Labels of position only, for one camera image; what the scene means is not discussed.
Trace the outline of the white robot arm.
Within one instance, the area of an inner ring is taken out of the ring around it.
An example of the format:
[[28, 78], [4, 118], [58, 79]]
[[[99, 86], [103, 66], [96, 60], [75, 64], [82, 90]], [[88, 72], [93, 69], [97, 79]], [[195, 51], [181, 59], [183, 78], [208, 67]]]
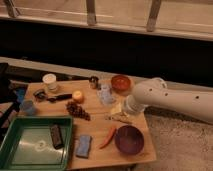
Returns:
[[213, 124], [213, 92], [174, 90], [161, 78], [152, 78], [131, 86], [128, 77], [117, 75], [111, 79], [116, 92], [130, 90], [122, 102], [122, 110], [137, 115], [148, 106], [173, 110]]

